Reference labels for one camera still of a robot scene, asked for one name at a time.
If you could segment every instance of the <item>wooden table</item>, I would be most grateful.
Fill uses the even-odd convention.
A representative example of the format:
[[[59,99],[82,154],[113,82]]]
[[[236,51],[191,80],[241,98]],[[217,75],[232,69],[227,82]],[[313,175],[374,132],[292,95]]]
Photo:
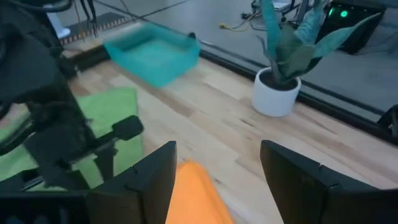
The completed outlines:
[[[290,116],[263,116],[251,106],[251,81],[203,59],[163,89],[110,61],[84,71],[70,86],[77,95],[136,88],[146,154],[177,141],[178,158],[206,167],[236,223],[282,223],[259,160],[263,139],[380,189],[398,187],[396,147],[300,103]]]

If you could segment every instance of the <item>green cloth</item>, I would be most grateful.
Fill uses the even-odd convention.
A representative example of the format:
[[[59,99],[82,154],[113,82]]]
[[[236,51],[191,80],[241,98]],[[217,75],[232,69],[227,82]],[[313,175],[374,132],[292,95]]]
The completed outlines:
[[[78,98],[80,108],[91,120],[91,128],[97,137],[112,130],[112,124],[131,115],[137,115],[137,93],[133,88],[118,88],[96,95]],[[0,129],[0,139],[13,130],[20,122],[14,122],[6,129]],[[118,175],[143,158],[142,137],[136,136],[129,141],[117,141],[115,148],[118,153],[114,157],[114,175]],[[93,159],[89,155],[73,165],[80,170],[91,188],[102,184],[102,176]],[[0,157],[0,180],[4,180],[22,170],[37,167],[30,158],[24,146],[19,146],[12,152]],[[32,190],[59,190],[59,188],[44,189],[40,184]]]

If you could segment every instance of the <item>orange cloth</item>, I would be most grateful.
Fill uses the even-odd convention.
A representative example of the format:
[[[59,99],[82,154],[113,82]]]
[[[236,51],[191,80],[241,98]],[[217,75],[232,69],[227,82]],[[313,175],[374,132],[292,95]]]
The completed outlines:
[[[188,161],[177,166],[166,224],[230,224],[228,209],[205,168]]]

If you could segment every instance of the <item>teal tray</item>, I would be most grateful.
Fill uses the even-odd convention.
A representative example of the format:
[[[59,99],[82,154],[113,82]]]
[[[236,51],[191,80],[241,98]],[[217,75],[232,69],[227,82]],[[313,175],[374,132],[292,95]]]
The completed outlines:
[[[112,61],[155,87],[162,87],[198,63],[196,39],[152,24],[139,24],[104,41]]]

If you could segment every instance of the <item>snake plant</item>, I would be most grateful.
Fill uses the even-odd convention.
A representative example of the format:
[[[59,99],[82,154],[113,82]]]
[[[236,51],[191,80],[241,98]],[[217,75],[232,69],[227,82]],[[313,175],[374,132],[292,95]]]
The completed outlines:
[[[336,50],[365,22],[379,14],[363,19],[355,26],[331,32],[317,43],[317,35],[322,25],[324,0],[314,0],[313,8],[295,30],[288,24],[279,26],[272,0],[262,0],[262,18],[267,27],[267,43],[258,36],[264,55],[269,59],[274,79],[285,84],[308,73],[323,56]]]

